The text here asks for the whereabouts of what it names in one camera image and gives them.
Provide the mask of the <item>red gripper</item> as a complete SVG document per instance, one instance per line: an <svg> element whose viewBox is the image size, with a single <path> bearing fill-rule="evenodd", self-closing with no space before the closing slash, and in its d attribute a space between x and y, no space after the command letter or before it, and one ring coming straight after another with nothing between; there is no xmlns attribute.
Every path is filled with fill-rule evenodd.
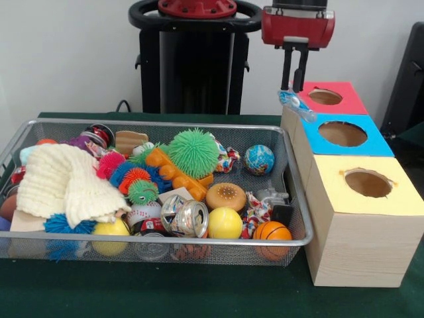
<svg viewBox="0 0 424 318"><path fill-rule="evenodd" d="M303 43L310 49L328 47L335 29L335 12L265 7L262 11L262 40L283 46L287 42ZM281 89L289 89L293 46L283 46L284 66ZM293 91L303 90L309 50L301 50L294 73Z"/></svg>

